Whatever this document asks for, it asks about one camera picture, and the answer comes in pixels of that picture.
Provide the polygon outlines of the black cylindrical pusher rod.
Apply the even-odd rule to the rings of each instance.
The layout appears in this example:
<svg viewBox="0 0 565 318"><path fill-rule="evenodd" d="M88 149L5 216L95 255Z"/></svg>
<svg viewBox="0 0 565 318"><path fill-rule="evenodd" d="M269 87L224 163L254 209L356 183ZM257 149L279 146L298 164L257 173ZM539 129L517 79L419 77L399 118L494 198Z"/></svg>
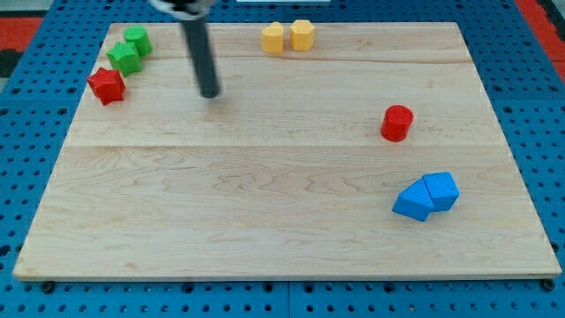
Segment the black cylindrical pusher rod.
<svg viewBox="0 0 565 318"><path fill-rule="evenodd" d="M216 98L221 87L207 32L204 16L181 22L185 40L192 60L192 67L200 89L200 95L207 99Z"/></svg>

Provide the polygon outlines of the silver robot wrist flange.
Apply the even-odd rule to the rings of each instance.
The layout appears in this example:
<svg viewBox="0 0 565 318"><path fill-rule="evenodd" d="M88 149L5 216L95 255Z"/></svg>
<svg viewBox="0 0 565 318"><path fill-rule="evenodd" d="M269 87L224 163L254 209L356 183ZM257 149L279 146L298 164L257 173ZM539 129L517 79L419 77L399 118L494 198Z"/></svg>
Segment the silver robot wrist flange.
<svg viewBox="0 0 565 318"><path fill-rule="evenodd" d="M217 0L148 0L157 11L168 13L176 19L201 19Z"/></svg>

